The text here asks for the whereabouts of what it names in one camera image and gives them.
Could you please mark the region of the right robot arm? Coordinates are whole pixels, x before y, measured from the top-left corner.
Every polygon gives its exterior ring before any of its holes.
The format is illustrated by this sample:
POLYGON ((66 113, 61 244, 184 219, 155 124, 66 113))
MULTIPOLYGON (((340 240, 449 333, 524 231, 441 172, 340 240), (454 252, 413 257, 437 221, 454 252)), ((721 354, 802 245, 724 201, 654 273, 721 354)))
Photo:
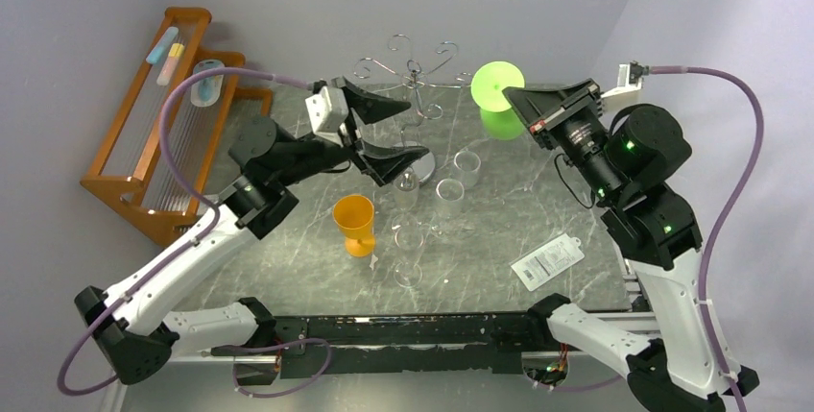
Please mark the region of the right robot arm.
POLYGON ((650 411, 721 411, 724 396, 751 393, 755 370, 711 342, 701 295, 704 240, 692 207, 667 182, 692 153, 678 121, 662 107, 633 104, 605 126, 603 97, 591 80, 508 86, 503 94, 537 144, 561 149, 582 175, 658 324, 657 336, 637 335, 553 294, 527 312, 531 343, 590 355, 623 377, 650 411))

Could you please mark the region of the orange plastic wine glass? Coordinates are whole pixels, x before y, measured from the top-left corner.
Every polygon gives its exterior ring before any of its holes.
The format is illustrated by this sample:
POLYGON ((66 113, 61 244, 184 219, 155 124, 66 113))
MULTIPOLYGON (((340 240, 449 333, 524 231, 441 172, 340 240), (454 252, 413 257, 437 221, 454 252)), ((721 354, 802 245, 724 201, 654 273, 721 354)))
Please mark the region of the orange plastic wine glass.
POLYGON ((333 207, 332 216, 351 256, 364 257, 373 252, 374 205, 370 199, 361 194, 345 196, 333 207))

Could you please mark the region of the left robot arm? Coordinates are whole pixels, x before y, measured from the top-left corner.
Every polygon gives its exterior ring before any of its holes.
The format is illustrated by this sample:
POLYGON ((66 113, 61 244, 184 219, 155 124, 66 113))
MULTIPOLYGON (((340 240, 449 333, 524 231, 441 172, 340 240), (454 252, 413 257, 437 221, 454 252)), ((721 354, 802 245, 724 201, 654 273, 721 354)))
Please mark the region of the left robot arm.
POLYGON ((115 380, 138 383, 190 352, 283 350, 274 316, 255 298, 191 312, 178 312, 176 305, 221 264, 283 222, 298 203, 293 184, 350 163, 382 186, 427 154, 417 145, 379 147, 360 133, 361 125, 408 111, 409 102, 345 78, 308 89, 310 133, 293 136, 267 115, 247 121, 228 152, 240 174, 205 214, 131 276, 107 289, 89 286, 76 296, 87 326, 84 336, 95 342, 115 380))

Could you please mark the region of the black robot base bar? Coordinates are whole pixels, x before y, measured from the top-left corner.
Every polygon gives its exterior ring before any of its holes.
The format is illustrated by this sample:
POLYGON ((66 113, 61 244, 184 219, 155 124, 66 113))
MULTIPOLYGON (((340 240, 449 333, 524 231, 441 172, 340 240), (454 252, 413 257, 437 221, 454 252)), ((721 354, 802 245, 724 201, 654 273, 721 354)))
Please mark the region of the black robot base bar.
POLYGON ((526 313, 437 313, 386 316, 279 317, 275 331, 244 349, 215 347, 212 355, 259 365, 280 351, 284 379, 327 375, 460 372, 486 370, 521 374, 523 361, 537 353, 555 356, 560 343, 543 335, 526 313))

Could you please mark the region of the green plastic wine glass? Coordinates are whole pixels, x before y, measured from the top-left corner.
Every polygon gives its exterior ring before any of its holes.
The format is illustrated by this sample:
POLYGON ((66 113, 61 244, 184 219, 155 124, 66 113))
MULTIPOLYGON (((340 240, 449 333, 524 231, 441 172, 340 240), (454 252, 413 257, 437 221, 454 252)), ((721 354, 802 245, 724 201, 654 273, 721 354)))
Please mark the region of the green plastic wine glass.
POLYGON ((506 87, 525 86, 520 69, 507 61, 491 61, 472 77, 470 94, 479 108, 487 134, 499 140, 513 140, 524 132, 524 125, 503 94, 506 87))

